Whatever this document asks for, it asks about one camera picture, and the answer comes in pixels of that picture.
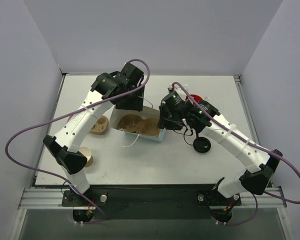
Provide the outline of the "red straw holder cup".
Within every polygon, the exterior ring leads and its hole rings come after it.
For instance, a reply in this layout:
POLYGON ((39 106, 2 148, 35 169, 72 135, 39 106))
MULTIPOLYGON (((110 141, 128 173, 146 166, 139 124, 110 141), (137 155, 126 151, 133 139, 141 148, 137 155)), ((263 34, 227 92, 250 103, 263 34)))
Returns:
MULTIPOLYGON (((203 98, 202 98, 201 96, 196 95, 196 94, 191 94, 190 96, 191 96, 196 102, 199 102, 199 101, 202 101, 202 100, 203 100, 203 98)), ((186 99, 187 101, 190 101, 190 100, 191 100, 188 96, 186 96, 185 99, 186 99)))

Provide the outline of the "brown cardboard cup carrier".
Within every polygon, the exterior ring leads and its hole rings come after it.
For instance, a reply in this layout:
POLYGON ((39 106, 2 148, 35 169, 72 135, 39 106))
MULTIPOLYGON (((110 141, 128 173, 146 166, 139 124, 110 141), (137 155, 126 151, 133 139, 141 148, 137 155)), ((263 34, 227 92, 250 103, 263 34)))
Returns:
POLYGON ((86 135, 88 134, 104 135, 108 129, 108 126, 109 126, 109 119, 105 115, 102 115, 86 135))

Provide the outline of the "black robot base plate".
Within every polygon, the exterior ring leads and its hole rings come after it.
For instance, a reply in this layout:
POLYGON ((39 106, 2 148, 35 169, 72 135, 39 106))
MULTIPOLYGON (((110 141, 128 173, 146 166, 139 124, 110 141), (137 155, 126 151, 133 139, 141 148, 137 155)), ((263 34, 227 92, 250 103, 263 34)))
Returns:
POLYGON ((224 197, 213 184, 91 185, 83 194, 63 193, 75 220, 203 220, 228 222, 241 198, 224 197))

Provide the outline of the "light blue paper bag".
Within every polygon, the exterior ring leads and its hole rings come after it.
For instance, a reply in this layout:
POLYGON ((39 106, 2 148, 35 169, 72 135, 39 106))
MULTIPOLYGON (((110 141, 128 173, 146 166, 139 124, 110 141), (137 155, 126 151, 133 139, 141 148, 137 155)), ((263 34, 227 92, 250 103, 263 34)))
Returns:
POLYGON ((114 108, 110 115, 110 128, 117 130, 119 133, 135 136, 132 143, 128 145, 118 142, 119 146, 123 148, 133 146, 140 138, 159 143, 164 140, 166 130, 158 127, 160 111, 154 108, 152 102, 143 97, 141 99, 146 102, 142 111, 114 108))

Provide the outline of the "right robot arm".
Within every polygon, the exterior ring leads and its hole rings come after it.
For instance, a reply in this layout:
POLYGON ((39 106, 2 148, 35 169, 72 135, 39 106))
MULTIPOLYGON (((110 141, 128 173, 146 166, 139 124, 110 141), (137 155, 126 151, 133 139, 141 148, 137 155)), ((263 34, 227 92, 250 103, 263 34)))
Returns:
POLYGON ((245 170, 234 178, 222 177, 212 190, 211 197, 217 204, 242 192, 262 195, 270 182, 280 160, 253 147, 254 142, 231 124, 219 110, 205 100, 198 105, 183 100, 174 90, 166 95, 159 106, 158 128, 181 130, 182 127, 195 130, 197 134, 213 139, 235 156, 245 170))

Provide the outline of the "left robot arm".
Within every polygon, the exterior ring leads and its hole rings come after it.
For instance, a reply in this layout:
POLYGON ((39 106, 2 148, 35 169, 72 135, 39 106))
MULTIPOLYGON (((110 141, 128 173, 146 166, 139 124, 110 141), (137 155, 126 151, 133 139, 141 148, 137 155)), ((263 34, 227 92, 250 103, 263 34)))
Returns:
POLYGON ((98 75, 80 108, 71 114, 72 118, 55 135, 43 139, 45 147, 65 172, 75 191, 73 199, 79 205, 85 206, 92 199, 84 171, 88 160, 79 151, 81 143, 106 111, 144 89, 140 81, 149 78, 150 73, 144 73, 131 60, 120 71, 98 75))

